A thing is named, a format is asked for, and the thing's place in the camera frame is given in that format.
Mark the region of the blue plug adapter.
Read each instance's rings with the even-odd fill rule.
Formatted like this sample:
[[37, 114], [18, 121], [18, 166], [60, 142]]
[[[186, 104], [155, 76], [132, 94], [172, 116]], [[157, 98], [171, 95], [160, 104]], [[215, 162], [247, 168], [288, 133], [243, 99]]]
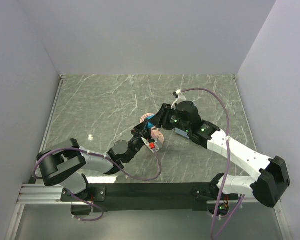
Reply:
[[152, 123], [150, 123], [150, 119], [153, 118], [154, 115], [149, 115], [146, 117], [146, 119], [148, 120], [148, 128], [151, 129], [151, 130], [157, 130], [157, 127], [154, 126]]

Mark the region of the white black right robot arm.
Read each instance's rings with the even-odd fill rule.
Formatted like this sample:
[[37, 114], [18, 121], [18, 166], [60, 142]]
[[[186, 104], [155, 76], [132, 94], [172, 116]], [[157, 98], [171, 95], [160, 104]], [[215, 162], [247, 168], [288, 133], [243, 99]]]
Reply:
[[220, 200], [225, 195], [237, 194], [254, 197], [259, 203], [274, 208], [291, 184], [285, 160], [260, 154], [237, 140], [211, 122], [201, 119], [198, 108], [191, 101], [171, 106], [164, 103], [149, 122], [165, 130], [178, 129], [187, 134], [195, 144], [217, 153], [244, 170], [246, 176], [224, 174], [209, 187], [212, 198]]

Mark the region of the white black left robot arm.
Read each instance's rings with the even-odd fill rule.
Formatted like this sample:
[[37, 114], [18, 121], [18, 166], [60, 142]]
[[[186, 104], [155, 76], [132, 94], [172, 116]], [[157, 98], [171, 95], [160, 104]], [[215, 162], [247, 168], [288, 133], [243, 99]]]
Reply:
[[61, 185], [70, 190], [78, 201], [84, 201], [90, 195], [90, 188], [87, 178], [79, 174], [79, 170], [114, 175], [124, 171], [124, 164], [129, 163], [142, 147], [157, 152], [157, 139], [147, 124], [136, 126], [131, 133], [130, 141], [119, 140], [104, 154], [88, 150], [76, 139], [70, 138], [37, 155], [34, 168], [39, 168], [41, 176], [33, 173], [33, 177], [43, 180], [47, 187]]

